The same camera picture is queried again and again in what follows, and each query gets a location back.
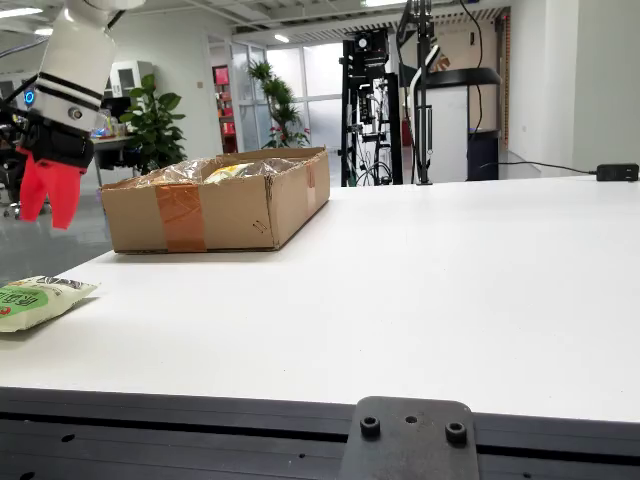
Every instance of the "plastic wrap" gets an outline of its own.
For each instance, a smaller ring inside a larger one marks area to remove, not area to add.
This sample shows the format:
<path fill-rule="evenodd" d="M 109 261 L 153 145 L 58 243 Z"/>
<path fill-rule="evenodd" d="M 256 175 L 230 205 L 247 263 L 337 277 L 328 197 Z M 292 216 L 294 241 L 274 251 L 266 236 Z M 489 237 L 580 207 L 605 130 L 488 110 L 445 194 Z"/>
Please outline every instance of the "plastic wrap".
<path fill-rule="evenodd" d="M 231 165 L 216 170 L 204 183 L 220 183 L 229 178 L 245 178 L 256 175 L 274 175 L 295 167 L 299 163 L 285 160 L 284 158 L 267 158 L 253 163 Z"/>
<path fill-rule="evenodd" d="M 130 178 L 104 188 L 144 188 L 162 185 L 202 185 L 202 169 L 212 161 L 210 158 L 184 160 L 159 170 L 154 170 L 142 177 Z"/>

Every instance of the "snack bag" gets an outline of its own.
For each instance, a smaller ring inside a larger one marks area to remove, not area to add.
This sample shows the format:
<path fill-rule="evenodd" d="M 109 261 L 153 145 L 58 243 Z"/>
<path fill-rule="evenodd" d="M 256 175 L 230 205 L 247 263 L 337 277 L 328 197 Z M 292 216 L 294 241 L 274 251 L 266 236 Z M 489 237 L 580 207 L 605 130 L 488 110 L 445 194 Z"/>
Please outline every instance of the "snack bag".
<path fill-rule="evenodd" d="M 95 285 L 55 277 L 33 277 L 0 288 L 0 333 L 28 330 L 73 307 Z"/>
<path fill-rule="evenodd" d="M 226 180 L 227 178 L 236 177 L 250 165 L 251 163 L 241 163 L 240 165 L 231 165 L 229 167 L 219 168 L 209 175 L 209 177 L 204 181 L 204 184 L 220 183 L 222 180 Z"/>

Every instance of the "blue indicator light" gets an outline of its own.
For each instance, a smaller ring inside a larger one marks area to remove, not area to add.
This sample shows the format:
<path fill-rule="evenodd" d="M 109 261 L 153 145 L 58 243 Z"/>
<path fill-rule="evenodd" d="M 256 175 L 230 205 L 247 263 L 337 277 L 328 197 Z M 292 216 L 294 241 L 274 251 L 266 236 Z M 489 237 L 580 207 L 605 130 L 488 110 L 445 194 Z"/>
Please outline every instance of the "blue indicator light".
<path fill-rule="evenodd" d="M 36 94 L 33 92 L 33 90 L 27 90 L 24 93 L 24 103 L 25 105 L 27 105 L 27 107 L 30 107 L 31 105 L 33 105 L 33 102 L 35 102 L 36 100 Z"/>

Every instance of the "green plant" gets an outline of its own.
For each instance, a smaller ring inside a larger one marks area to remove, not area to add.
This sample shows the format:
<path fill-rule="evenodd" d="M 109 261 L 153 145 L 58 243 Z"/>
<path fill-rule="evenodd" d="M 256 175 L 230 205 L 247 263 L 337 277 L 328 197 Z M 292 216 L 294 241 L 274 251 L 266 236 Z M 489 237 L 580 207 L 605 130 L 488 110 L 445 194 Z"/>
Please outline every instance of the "green plant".
<path fill-rule="evenodd" d="M 154 75 L 146 75 L 142 79 L 142 88 L 134 88 L 130 95 L 132 99 L 139 100 L 127 109 L 120 121 L 131 122 L 136 129 L 128 146 L 140 149 L 138 169 L 142 174 L 184 160 L 184 147 L 178 144 L 184 140 L 182 130 L 173 122 L 185 115 L 172 113 L 182 97 L 175 93 L 156 96 Z"/>
<path fill-rule="evenodd" d="M 271 128 L 271 140 L 262 148 L 309 145 L 309 129 L 299 131 L 302 122 L 300 112 L 293 104 L 291 87 L 273 73 L 273 67 L 269 62 L 251 63 L 248 71 L 251 78 L 260 82 L 269 115 L 278 124 L 277 127 Z"/>

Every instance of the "screw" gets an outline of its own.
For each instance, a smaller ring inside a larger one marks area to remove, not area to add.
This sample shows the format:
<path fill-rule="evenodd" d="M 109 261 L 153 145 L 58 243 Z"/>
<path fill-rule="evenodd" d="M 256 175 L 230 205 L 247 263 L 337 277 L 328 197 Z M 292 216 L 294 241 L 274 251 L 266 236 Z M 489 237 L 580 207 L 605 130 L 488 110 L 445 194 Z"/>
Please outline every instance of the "screw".
<path fill-rule="evenodd" d="M 444 432 L 450 444 L 456 446 L 464 446 L 467 444 L 467 428 L 462 423 L 448 423 L 447 426 L 444 427 Z"/>
<path fill-rule="evenodd" d="M 380 436 L 380 420 L 376 417 L 364 417 L 360 420 L 360 432 L 363 437 L 376 438 Z"/>
<path fill-rule="evenodd" d="M 77 107 L 71 107 L 69 109 L 69 116 L 74 120 L 80 120 L 82 118 L 82 111 Z"/>

